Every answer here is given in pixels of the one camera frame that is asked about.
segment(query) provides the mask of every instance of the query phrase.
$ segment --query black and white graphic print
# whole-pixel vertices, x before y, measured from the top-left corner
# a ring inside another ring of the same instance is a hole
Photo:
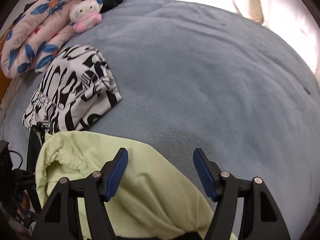
[[[121,96],[102,54],[92,46],[64,48],[43,76],[22,123],[30,130],[81,130],[113,107]]]

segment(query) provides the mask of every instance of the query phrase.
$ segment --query pink plush toy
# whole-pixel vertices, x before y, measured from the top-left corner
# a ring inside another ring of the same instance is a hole
[[[100,10],[97,0],[84,0],[73,5],[69,14],[70,21],[75,23],[73,30],[76,33],[83,33],[98,25],[102,20]]]

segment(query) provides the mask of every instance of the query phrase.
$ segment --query metal screw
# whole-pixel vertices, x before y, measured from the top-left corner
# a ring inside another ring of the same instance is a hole
[[[254,182],[257,183],[257,184],[261,184],[262,183],[262,179],[259,178],[259,177],[255,177],[254,178]]]
[[[230,173],[227,172],[227,171],[222,171],[221,172],[221,176],[224,177],[224,178],[229,178],[230,177]]]
[[[66,177],[63,177],[63,178],[59,179],[59,182],[61,184],[65,184],[67,181],[68,181],[68,179]]]
[[[101,176],[101,172],[100,171],[95,171],[94,173],[92,173],[92,176],[95,178],[98,178]]]

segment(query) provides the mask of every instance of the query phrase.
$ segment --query pink floral blanket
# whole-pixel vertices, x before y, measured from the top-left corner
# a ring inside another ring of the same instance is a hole
[[[44,72],[76,34],[70,7],[82,0],[38,0],[17,21],[2,50],[1,68],[8,78],[29,69]],[[97,0],[102,7],[102,0]]]

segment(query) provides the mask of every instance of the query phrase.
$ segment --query light green cloth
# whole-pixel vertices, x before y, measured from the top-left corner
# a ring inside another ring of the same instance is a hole
[[[213,212],[200,191],[151,146],[129,139],[86,131],[46,134],[36,164],[41,205],[61,177],[100,171],[121,147],[128,150],[128,165],[116,196],[105,203],[116,235],[173,239],[197,231],[204,238]],[[79,216],[84,239],[91,238],[83,198]]]

